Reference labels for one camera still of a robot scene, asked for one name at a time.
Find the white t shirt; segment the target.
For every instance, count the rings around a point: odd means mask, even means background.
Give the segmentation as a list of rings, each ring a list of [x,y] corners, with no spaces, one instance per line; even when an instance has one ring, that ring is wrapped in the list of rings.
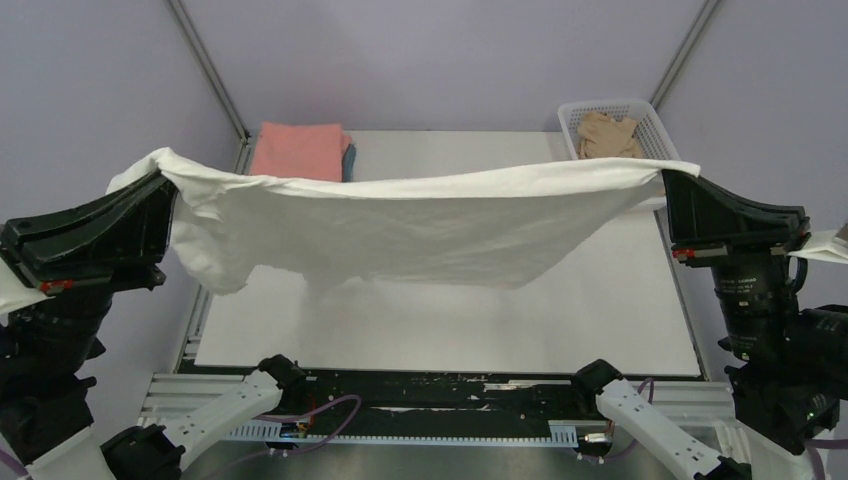
[[[599,158],[461,175],[325,182],[216,170],[161,148],[116,175],[116,192],[161,173],[178,191],[170,245],[218,295],[259,266],[344,281],[517,289],[611,219],[653,196],[671,160]]]

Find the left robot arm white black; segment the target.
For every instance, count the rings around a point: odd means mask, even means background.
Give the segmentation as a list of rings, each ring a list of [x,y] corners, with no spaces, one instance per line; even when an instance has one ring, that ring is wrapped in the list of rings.
[[[1,435],[33,479],[177,479],[200,454],[250,419],[297,412],[304,375],[283,356],[193,412],[133,426],[98,444],[86,401],[98,332],[115,294],[163,284],[177,187],[154,171],[104,197],[8,220],[1,260],[35,294],[1,329]]]

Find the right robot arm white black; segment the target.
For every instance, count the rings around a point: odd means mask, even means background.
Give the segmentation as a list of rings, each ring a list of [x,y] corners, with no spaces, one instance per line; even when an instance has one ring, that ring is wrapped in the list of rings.
[[[679,479],[824,478],[822,452],[847,445],[833,437],[847,398],[847,309],[799,305],[808,263],[791,254],[811,239],[805,209],[679,171],[662,178],[672,255],[710,270],[727,331],[720,345],[741,361],[726,374],[750,458],[696,440],[605,360],[573,376],[573,408],[626,430]]]

